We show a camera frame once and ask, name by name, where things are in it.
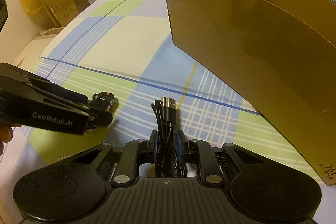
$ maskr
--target black cable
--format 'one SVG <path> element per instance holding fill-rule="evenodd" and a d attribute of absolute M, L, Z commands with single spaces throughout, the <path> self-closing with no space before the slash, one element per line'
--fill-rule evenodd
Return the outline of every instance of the black cable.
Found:
<path fill-rule="evenodd" d="M 178 160 L 174 146 L 174 125 L 176 124 L 175 100 L 164 98 L 151 104 L 159 132 L 159 151 L 155 164 L 157 177 L 186 177 L 187 167 Z"/>

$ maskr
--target usb connector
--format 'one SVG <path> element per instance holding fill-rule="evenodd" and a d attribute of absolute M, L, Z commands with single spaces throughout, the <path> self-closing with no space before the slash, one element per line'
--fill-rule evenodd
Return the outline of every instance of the usb connector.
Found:
<path fill-rule="evenodd" d="M 170 97 L 161 97 L 163 103 L 164 120 L 173 127 L 176 124 L 176 101 Z"/>

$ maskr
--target metal rivet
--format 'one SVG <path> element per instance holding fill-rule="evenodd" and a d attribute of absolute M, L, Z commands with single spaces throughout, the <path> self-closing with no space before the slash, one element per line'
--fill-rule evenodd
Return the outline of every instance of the metal rivet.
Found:
<path fill-rule="evenodd" d="M 222 178 L 218 175 L 210 175 L 205 178 L 205 180 L 209 183 L 220 183 Z"/>
<path fill-rule="evenodd" d="M 116 182 L 116 183 L 126 183 L 126 182 L 129 182 L 131 179 L 129 176 L 126 176 L 126 175 L 118 175 L 118 176 L 115 176 L 113 178 L 113 180 Z"/>

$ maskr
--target toy car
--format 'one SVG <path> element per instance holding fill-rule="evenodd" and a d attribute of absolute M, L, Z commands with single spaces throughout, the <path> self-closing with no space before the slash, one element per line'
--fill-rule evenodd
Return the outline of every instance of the toy car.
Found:
<path fill-rule="evenodd" d="M 93 106 L 100 110 L 109 111 L 110 107 L 114 104 L 114 94 L 109 92 L 95 93 L 92 96 L 92 100 L 89 102 L 89 106 Z M 92 132 L 97 128 L 96 125 L 91 125 L 86 129 L 87 132 Z"/>

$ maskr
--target green patch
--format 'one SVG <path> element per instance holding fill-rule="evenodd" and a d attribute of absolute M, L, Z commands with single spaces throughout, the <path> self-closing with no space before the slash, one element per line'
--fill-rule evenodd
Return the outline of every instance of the green patch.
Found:
<path fill-rule="evenodd" d="M 261 116 L 240 111 L 234 143 L 311 177 L 317 177 L 315 171 L 285 137 Z"/>
<path fill-rule="evenodd" d="M 137 84 L 117 77 L 75 68 L 63 87 L 85 94 L 92 99 L 94 93 L 103 91 L 115 95 L 115 104 L 110 110 L 114 121 L 124 102 L 128 99 Z M 58 133 L 42 129 L 34 129 L 29 136 L 29 142 L 47 164 L 56 162 L 59 158 L 75 154 L 100 144 L 109 128 L 98 128 L 83 136 Z"/>
<path fill-rule="evenodd" d="M 126 0 L 109 12 L 108 16 L 125 16 L 145 0 Z"/>
<path fill-rule="evenodd" d="M 40 67 L 40 65 L 43 63 L 44 59 L 39 57 L 38 60 L 35 62 L 34 65 L 29 69 L 29 72 L 37 74 L 37 69 Z"/>
<path fill-rule="evenodd" d="M 94 12 L 92 12 L 90 17 L 103 17 L 109 15 L 113 9 L 115 9 L 118 5 L 120 5 L 125 0 L 109 0 L 102 4 L 99 8 L 97 8 Z"/>

